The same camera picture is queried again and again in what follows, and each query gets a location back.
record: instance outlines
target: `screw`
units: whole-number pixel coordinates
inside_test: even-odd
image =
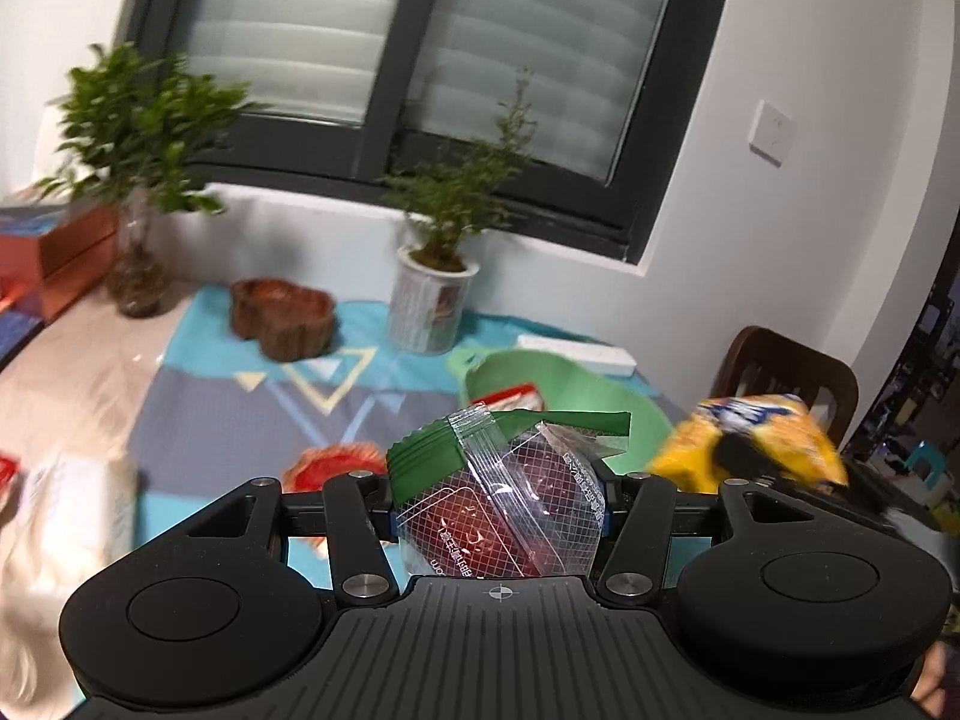
[[[613,574],[610,579],[607,579],[607,589],[611,593],[622,595],[625,598],[635,598],[637,595],[643,595],[650,592],[653,586],[654,584],[649,577],[632,572]]]
[[[354,574],[344,580],[344,593],[354,598],[376,598],[390,589],[390,583],[379,574]]]

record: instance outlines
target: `wooden chair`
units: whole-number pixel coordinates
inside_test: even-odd
[[[853,371],[843,362],[773,330],[745,327],[723,360],[712,397],[795,394],[812,408],[820,389],[826,389],[836,401],[824,432],[839,446],[859,398]]]

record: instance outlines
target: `blue tablecloth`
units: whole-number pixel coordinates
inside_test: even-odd
[[[0,370],[13,360],[24,343],[40,332],[43,320],[8,310],[0,314]]]
[[[133,427],[128,453],[144,480],[137,539],[143,543],[214,498],[256,476],[280,477],[311,446],[367,440],[388,448],[458,408],[457,382],[443,355],[397,352],[387,340],[387,307],[338,306],[334,351],[277,365],[255,341],[229,330],[229,293],[198,292],[176,329]],[[512,347],[521,333],[577,338],[515,317],[467,314],[458,346]],[[618,379],[678,410],[639,374]],[[401,578],[397,549],[387,549]],[[330,586],[325,560],[293,539],[290,565]]]

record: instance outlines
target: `wooden bowl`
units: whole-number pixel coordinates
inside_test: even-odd
[[[317,357],[330,346],[337,319],[329,293],[256,278],[230,285],[230,298],[230,328],[245,341],[256,338],[271,360]]]

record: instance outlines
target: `yellow triangle pattern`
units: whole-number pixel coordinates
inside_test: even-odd
[[[302,395],[313,404],[314,408],[324,416],[329,416],[337,407],[337,404],[343,400],[344,395],[353,389],[353,385],[357,383],[360,374],[363,373],[367,366],[373,361],[373,357],[376,357],[376,347],[371,346],[365,349],[338,349],[337,354],[355,355],[359,359],[356,365],[353,366],[353,369],[347,374],[347,377],[344,378],[342,384],[328,395],[324,395],[311,382],[307,381],[304,375],[302,375],[299,370],[296,370],[294,365],[287,364],[280,366],[283,372],[287,374],[287,378],[294,383],[294,386],[299,389]]]
[[[253,392],[260,386],[260,383],[267,378],[267,374],[250,370],[234,373],[233,378],[236,379],[237,384],[242,386],[243,389],[246,389],[248,392]]]

